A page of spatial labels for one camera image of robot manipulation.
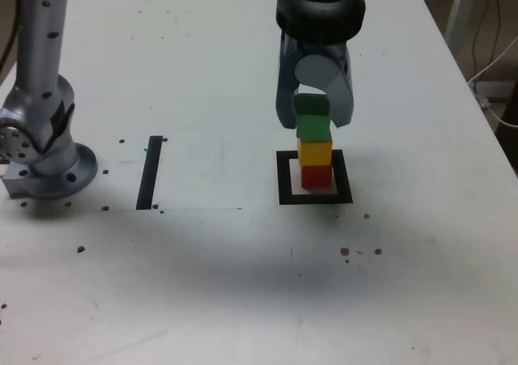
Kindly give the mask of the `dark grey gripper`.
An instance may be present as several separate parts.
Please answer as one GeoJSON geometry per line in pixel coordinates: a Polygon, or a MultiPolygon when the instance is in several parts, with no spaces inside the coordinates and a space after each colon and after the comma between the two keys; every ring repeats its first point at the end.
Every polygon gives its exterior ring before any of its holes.
{"type": "Polygon", "coordinates": [[[293,96],[299,84],[324,92],[329,101],[331,120],[337,128],[350,124],[354,96],[350,55],[346,44],[316,45],[297,42],[282,32],[275,108],[285,129],[296,127],[293,96]]]}

